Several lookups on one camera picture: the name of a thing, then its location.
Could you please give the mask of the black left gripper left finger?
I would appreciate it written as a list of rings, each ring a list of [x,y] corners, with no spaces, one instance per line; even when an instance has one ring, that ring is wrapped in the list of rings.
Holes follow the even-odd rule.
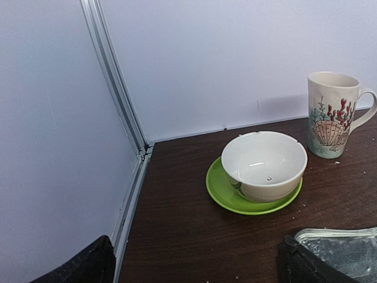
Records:
[[[33,280],[44,282],[113,282],[115,255],[112,243],[103,235],[58,268]]]

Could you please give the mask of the bunny tin lid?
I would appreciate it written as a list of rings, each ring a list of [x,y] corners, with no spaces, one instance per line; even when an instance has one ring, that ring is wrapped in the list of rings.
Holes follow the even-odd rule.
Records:
[[[358,282],[376,282],[376,228],[304,229],[295,240]]]

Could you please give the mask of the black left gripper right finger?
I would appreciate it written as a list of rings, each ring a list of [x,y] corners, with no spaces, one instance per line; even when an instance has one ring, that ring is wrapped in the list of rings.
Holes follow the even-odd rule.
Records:
[[[285,236],[277,245],[276,268],[279,282],[356,282],[322,261],[291,236]]]

